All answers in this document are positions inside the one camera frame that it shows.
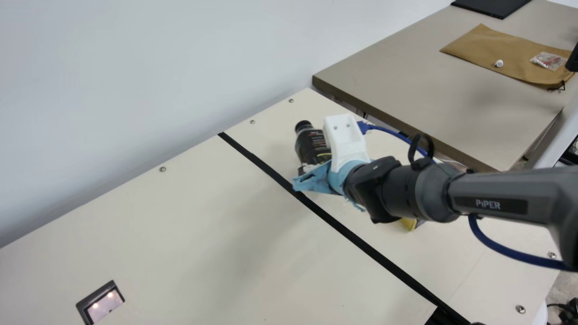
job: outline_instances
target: blue cable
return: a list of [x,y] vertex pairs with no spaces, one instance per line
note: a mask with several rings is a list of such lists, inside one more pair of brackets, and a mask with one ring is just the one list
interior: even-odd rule
[[537,265],[539,267],[547,267],[547,268],[559,269],[561,271],[570,271],[570,272],[578,271],[578,270],[569,268],[562,261],[550,260],[547,258],[518,252],[517,250],[513,250],[513,249],[507,248],[506,246],[503,246],[499,243],[496,243],[492,239],[489,239],[481,231],[480,227],[477,225],[477,216],[475,214],[469,215],[468,221],[470,224],[470,228],[472,229],[472,232],[476,236],[476,238],[480,242],[482,242],[484,245],[486,245],[488,248],[490,248],[491,250],[493,250],[495,252],[498,252],[504,256],[508,256],[510,258],[513,258],[514,260],[517,260],[520,262],[525,262],[525,263],[532,264],[532,265]]
[[[369,131],[369,130],[379,130],[379,131],[383,131],[385,133],[389,133],[389,134],[393,135],[394,137],[403,140],[404,142],[408,143],[409,145],[412,144],[411,139],[408,139],[407,137],[405,137],[405,136],[403,136],[403,135],[401,135],[401,134],[399,134],[393,130],[389,130],[389,129],[383,128],[383,127],[378,127],[376,125],[367,124],[363,121],[357,122],[357,125],[359,125],[361,133],[363,133],[363,134],[366,134],[367,131]],[[427,152],[420,147],[417,147],[417,151],[419,153],[421,153],[424,157],[428,156]],[[482,242],[484,245],[486,245],[488,248],[490,248],[491,250],[493,250],[495,252],[498,252],[504,256],[510,257],[514,260],[517,260],[520,262],[525,262],[525,263],[532,264],[532,265],[537,265],[540,267],[559,269],[561,271],[578,272],[578,270],[569,268],[562,261],[550,260],[547,258],[518,252],[517,250],[513,250],[513,249],[507,248],[506,246],[503,246],[499,243],[496,243],[492,239],[489,239],[488,236],[486,236],[481,231],[480,227],[477,225],[477,217],[474,214],[469,215],[468,221],[469,221],[470,229],[472,229],[472,232],[476,236],[476,238],[480,242]]]
[[[393,130],[390,130],[388,128],[382,128],[382,127],[378,127],[377,125],[367,124],[363,121],[357,122],[357,125],[360,127],[362,134],[366,134],[367,131],[369,131],[369,130],[379,130],[379,131],[383,131],[385,133],[389,133],[389,134],[393,135],[394,137],[403,140],[404,142],[406,142],[409,145],[412,144],[411,139],[408,139],[407,137],[405,137],[405,136],[403,136],[403,135],[401,135],[401,134],[399,134]],[[421,153],[424,157],[428,156],[428,153],[423,148],[417,147],[417,151],[419,153]]]

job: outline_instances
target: small packet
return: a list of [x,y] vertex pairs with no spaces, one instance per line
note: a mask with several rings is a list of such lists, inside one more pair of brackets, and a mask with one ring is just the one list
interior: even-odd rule
[[539,65],[544,69],[556,71],[560,66],[565,65],[567,60],[567,58],[563,58],[556,54],[541,52],[540,54],[537,54],[531,58],[530,62]]

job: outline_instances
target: table surface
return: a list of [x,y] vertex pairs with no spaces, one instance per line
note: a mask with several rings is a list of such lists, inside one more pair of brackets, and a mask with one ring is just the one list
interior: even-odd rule
[[222,139],[0,249],[0,324],[423,324],[433,306]]
[[[295,123],[347,112],[312,90],[293,99],[227,131],[287,178]],[[372,157],[407,163],[407,144],[366,138]],[[221,139],[163,166],[0,249],[0,323],[79,324],[75,304],[111,279],[126,302],[103,325],[424,324],[434,311]],[[342,197],[308,196],[471,321],[530,324],[558,273],[487,250],[465,219],[408,233]],[[526,252],[555,250],[542,228],[481,226]]]
[[[280,102],[226,131],[286,179],[295,177],[299,166],[294,152],[296,123],[309,120],[321,127],[325,116],[349,112],[309,89],[291,98],[293,102]],[[365,138],[371,158],[394,156],[409,163],[405,142],[379,131]],[[474,237],[466,218],[449,224],[426,223],[406,232],[399,223],[373,224],[367,213],[342,197],[307,196],[471,322],[531,324],[558,275],[490,251]],[[524,252],[544,257],[548,250],[557,252],[545,228],[490,219],[480,227],[490,238]],[[433,311],[429,304],[412,304],[416,310]],[[516,305],[528,312],[518,314]]]
[[507,171],[566,105],[576,78],[548,93],[439,50],[478,24],[572,50],[576,17],[578,9],[545,0],[505,20],[448,6],[315,74],[313,85],[397,129],[430,134],[470,167]]

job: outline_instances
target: metal screw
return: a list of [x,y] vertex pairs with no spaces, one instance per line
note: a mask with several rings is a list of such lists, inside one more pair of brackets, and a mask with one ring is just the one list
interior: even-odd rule
[[517,311],[518,313],[526,313],[526,308],[524,308],[524,306],[522,306],[522,305],[517,305],[517,306],[516,306],[516,311]]

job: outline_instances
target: brown table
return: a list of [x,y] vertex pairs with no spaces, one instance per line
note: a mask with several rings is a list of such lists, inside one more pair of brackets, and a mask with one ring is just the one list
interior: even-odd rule
[[499,20],[449,6],[315,74],[313,85],[394,128],[429,134],[439,152],[469,167],[507,171],[578,82],[548,93],[439,52],[480,23],[562,49],[578,42],[575,8],[534,0]]

